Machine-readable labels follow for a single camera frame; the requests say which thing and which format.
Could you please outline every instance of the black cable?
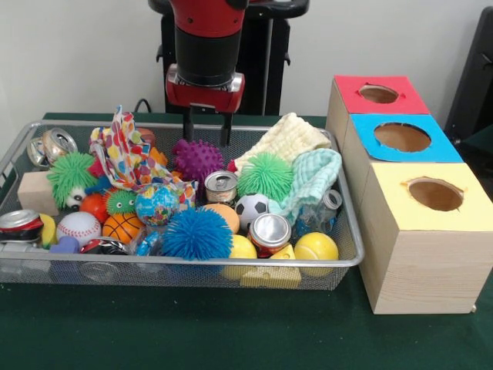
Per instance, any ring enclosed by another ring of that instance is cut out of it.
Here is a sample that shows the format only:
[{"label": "black cable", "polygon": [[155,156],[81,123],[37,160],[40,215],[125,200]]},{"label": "black cable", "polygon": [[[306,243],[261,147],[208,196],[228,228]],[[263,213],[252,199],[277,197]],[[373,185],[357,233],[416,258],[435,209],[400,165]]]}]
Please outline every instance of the black cable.
[{"label": "black cable", "polygon": [[147,99],[142,98],[141,100],[139,100],[137,102],[136,107],[133,109],[133,111],[135,113],[139,112],[139,108],[142,105],[142,103],[146,104],[147,112],[149,112],[149,113],[152,113],[153,112],[153,110],[151,109],[151,105],[149,104],[149,102],[147,101]]}]

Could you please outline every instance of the baseball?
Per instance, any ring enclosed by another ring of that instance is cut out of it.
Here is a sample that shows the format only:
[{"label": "baseball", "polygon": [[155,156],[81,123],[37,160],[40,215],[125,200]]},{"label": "baseball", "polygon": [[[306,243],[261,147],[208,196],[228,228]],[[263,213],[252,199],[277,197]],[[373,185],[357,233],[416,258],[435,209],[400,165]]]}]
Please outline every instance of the baseball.
[{"label": "baseball", "polygon": [[87,212],[75,212],[65,216],[56,228],[56,237],[74,237],[84,247],[91,239],[101,236],[101,224]]}]

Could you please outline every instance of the metal basket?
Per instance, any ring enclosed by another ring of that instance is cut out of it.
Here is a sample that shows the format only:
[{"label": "metal basket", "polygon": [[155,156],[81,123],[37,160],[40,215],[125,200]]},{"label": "metal basket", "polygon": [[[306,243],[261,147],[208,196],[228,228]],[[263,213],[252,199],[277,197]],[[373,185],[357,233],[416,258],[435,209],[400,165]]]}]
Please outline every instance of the metal basket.
[{"label": "metal basket", "polygon": [[[59,127],[70,133],[79,150],[89,149],[89,134],[95,126],[108,126],[107,122],[73,122],[44,120],[27,125],[5,157],[0,162],[0,214],[21,209],[17,190],[24,173],[36,171],[26,153],[30,139],[41,136],[46,130]],[[171,149],[182,136],[179,124],[139,124],[156,134],[156,146],[170,161]],[[231,133],[231,145],[222,148],[226,162],[237,158],[255,144],[269,127],[235,126]],[[219,126],[195,126],[196,138],[219,146]],[[335,139],[326,135],[337,150]],[[246,260],[216,259],[209,261],[184,261],[174,257],[137,257],[89,254],[44,254],[0,252],[0,282],[46,284],[107,284],[180,287],[239,288],[239,281],[223,277],[223,269],[252,270],[261,267],[261,274],[253,284],[259,288],[296,288],[333,290],[340,283],[349,267],[358,265],[364,256],[359,227],[351,203],[346,177],[341,169],[336,186],[344,200],[331,237],[340,253],[339,261],[300,260]],[[322,271],[322,277],[314,277],[314,271]],[[301,282],[292,283],[293,274],[299,274]]]}]

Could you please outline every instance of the box hole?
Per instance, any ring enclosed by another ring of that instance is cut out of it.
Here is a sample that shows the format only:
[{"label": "box hole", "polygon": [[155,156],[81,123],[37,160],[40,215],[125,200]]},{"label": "box hole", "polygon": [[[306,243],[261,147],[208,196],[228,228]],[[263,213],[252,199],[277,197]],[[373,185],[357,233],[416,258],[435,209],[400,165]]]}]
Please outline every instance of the box hole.
[{"label": "box hole", "polygon": [[397,100],[399,94],[385,86],[366,84],[360,89],[360,94],[366,100],[378,104],[391,104]]},{"label": "box hole", "polygon": [[446,181],[421,178],[408,186],[411,196],[432,210],[457,210],[462,205],[463,192]]},{"label": "box hole", "polygon": [[425,131],[408,123],[384,123],[374,134],[380,143],[401,152],[421,152],[431,144]]}]

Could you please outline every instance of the yellow box top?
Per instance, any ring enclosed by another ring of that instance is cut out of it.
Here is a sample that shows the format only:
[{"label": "yellow box top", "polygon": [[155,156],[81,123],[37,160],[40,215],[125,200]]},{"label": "yellow box top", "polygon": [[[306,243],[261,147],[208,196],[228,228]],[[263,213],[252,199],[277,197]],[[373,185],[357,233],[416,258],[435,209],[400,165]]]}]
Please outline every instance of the yellow box top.
[{"label": "yellow box top", "polygon": [[493,231],[493,203],[467,164],[371,166],[401,230]]}]

